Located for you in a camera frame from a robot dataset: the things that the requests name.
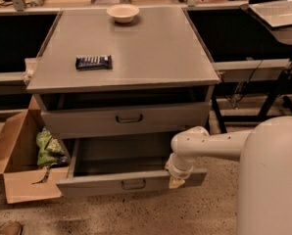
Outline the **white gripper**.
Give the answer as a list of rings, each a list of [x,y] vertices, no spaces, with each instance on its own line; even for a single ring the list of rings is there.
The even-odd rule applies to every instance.
[[[172,176],[169,182],[170,189],[177,189],[185,183],[194,167],[195,158],[182,157],[176,153],[171,153],[165,165],[165,169]]]

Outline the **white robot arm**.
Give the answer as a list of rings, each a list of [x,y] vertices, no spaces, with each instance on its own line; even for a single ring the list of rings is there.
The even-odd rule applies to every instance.
[[[185,183],[199,157],[236,159],[236,234],[292,235],[292,117],[217,135],[196,126],[174,135],[170,146],[171,189]]]

